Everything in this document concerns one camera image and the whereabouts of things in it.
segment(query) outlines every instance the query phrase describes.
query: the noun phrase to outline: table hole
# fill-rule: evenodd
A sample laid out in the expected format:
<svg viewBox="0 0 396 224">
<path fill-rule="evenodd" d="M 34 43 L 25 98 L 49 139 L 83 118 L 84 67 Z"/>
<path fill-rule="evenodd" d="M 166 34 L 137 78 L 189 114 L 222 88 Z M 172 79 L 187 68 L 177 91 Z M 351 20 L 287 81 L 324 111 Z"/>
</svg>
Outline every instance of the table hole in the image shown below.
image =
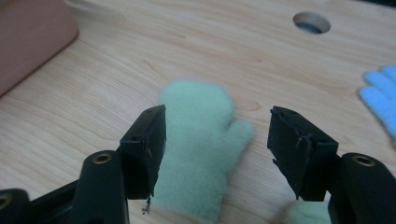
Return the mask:
<svg viewBox="0 0 396 224">
<path fill-rule="evenodd" d="M 315 12 L 300 12 L 293 17 L 294 24 L 309 34 L 321 35 L 330 31 L 329 21 Z"/>
</svg>

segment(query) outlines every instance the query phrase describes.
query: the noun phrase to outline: brown object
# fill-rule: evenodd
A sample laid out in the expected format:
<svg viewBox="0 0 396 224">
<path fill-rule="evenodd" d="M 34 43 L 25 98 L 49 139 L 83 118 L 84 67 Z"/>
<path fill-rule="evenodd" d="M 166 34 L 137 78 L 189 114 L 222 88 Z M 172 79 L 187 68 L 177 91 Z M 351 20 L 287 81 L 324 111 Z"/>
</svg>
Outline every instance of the brown object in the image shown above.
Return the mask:
<svg viewBox="0 0 396 224">
<path fill-rule="evenodd" d="M 71 43 L 77 33 L 63 0 L 0 0 L 0 96 Z"/>
</svg>

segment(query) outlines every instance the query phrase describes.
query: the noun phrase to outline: wood grain surface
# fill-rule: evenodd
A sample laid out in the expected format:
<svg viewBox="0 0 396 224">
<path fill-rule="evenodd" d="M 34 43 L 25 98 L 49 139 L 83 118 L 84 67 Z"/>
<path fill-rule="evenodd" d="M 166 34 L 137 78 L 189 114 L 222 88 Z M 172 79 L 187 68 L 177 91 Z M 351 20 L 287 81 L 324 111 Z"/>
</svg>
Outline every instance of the wood grain surface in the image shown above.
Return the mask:
<svg viewBox="0 0 396 224">
<path fill-rule="evenodd" d="M 340 143 L 396 175 L 396 149 L 360 101 L 361 75 L 396 64 L 396 10 L 338 0 L 69 1 L 79 37 L 0 99 L 0 189 L 31 199 L 79 176 L 83 160 L 116 149 L 163 87 L 177 78 L 212 81 L 235 101 L 255 135 L 229 176 L 219 223 L 280 223 L 295 197 L 266 148 L 270 109 L 300 112 Z M 296 13 L 331 30 L 296 28 Z M 132 223 L 193 223 L 169 211 Z"/>
</svg>

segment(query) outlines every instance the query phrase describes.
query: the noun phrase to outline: glove finger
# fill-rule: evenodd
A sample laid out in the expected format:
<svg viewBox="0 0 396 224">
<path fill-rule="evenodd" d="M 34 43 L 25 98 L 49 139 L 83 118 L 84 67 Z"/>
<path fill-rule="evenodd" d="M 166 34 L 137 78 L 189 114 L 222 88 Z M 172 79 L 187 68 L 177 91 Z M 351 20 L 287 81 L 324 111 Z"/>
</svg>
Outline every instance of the glove finger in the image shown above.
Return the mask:
<svg viewBox="0 0 396 224">
<path fill-rule="evenodd" d="M 166 105 L 167 122 L 185 122 L 223 130 L 233 119 L 233 101 L 220 86 L 212 83 L 178 80 L 160 96 Z"/>
<path fill-rule="evenodd" d="M 381 68 L 381 72 L 385 74 L 396 85 L 396 66 L 386 65 Z"/>
<path fill-rule="evenodd" d="M 364 79 L 396 104 L 396 84 L 387 75 L 373 71 L 366 73 Z"/>
<path fill-rule="evenodd" d="M 359 94 L 363 102 L 381 120 L 392 138 L 396 139 L 396 104 L 375 87 L 364 87 Z"/>
</svg>

